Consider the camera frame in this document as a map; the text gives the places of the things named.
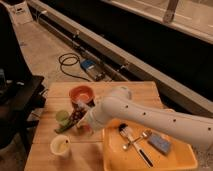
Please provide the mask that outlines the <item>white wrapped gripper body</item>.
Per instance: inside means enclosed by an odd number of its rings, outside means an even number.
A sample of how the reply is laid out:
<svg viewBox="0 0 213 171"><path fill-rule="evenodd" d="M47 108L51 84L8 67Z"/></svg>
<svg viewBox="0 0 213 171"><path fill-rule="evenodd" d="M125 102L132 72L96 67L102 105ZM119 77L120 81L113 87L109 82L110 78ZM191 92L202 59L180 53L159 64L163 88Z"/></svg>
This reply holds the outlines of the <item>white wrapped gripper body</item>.
<svg viewBox="0 0 213 171"><path fill-rule="evenodd" d="M86 110L85 115L78 121L77 127L86 127L92 132L99 131L103 129L106 125L106 122L101 122L102 110L99 105L90 107L88 105L82 104L81 108Z"/></svg>

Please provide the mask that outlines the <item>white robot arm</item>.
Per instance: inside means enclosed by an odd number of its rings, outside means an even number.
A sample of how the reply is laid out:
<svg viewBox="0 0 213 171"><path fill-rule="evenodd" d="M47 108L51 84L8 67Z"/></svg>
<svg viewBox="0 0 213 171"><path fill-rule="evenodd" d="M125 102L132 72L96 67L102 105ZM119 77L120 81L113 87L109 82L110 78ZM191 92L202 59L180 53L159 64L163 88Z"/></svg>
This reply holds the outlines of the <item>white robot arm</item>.
<svg viewBox="0 0 213 171"><path fill-rule="evenodd" d="M125 86L112 88L78 125L86 124L98 131L114 118L144 125L200 148L213 145L213 119L139 105L131 100L131 91Z"/></svg>

